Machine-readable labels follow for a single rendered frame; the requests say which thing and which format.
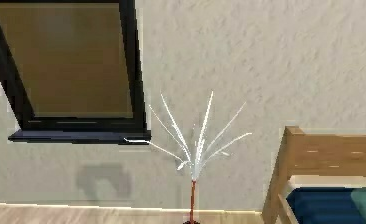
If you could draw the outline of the white house plant red stem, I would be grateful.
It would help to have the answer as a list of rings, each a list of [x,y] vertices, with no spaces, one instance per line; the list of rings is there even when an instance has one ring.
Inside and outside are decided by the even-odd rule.
[[[149,109],[154,114],[155,118],[158,120],[158,122],[161,124],[161,126],[164,128],[164,130],[172,137],[172,139],[178,144],[179,148],[183,151],[184,158],[172,153],[171,151],[168,151],[167,149],[164,149],[161,146],[158,146],[157,144],[153,143],[151,140],[145,140],[145,139],[129,139],[125,138],[124,141],[127,143],[146,143],[148,145],[151,145],[152,147],[168,154],[169,156],[172,156],[175,160],[179,161],[179,165],[176,167],[177,171],[182,170],[185,166],[189,168],[190,171],[190,180],[191,180],[191,189],[190,189],[190,210],[189,210],[189,220],[185,221],[183,224],[199,224],[195,218],[194,218],[194,211],[195,211],[195,200],[196,200],[196,186],[198,179],[201,175],[201,172],[204,170],[206,165],[213,160],[217,156],[226,156],[229,157],[230,154],[226,152],[226,149],[228,149],[232,144],[235,142],[243,139],[244,137],[250,136],[251,132],[246,132],[241,134],[240,136],[235,137],[225,145],[221,146],[220,148],[217,148],[216,150],[213,150],[213,147],[215,146],[215,143],[220,140],[223,137],[223,134],[228,130],[228,128],[231,126],[233,121],[238,117],[240,112],[243,110],[245,103],[243,103],[238,111],[233,115],[233,117],[228,121],[228,123],[223,127],[223,129],[215,136],[215,138],[210,142],[206,143],[206,130],[208,127],[208,122],[210,118],[210,112],[214,97],[214,92],[210,93],[205,115],[203,118],[203,122],[200,127],[200,132],[198,139],[194,142],[194,147],[190,147],[180,129],[178,126],[166,100],[163,94],[160,94],[161,100],[163,102],[163,106],[172,122],[171,127],[174,129],[175,134],[173,134],[169,128],[162,122],[162,120],[159,118],[157,113],[154,111],[151,105],[149,105]]]

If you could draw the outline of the black framed window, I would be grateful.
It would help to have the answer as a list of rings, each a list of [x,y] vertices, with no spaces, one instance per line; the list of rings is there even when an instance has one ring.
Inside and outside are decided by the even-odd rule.
[[[145,144],[135,0],[0,0],[10,140]]]

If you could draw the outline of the wooden bed blue cover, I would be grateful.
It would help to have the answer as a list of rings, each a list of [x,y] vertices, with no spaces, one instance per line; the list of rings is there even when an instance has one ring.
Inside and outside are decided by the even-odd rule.
[[[262,210],[264,224],[298,224],[286,193],[299,186],[366,186],[366,135],[307,134],[287,126]]]

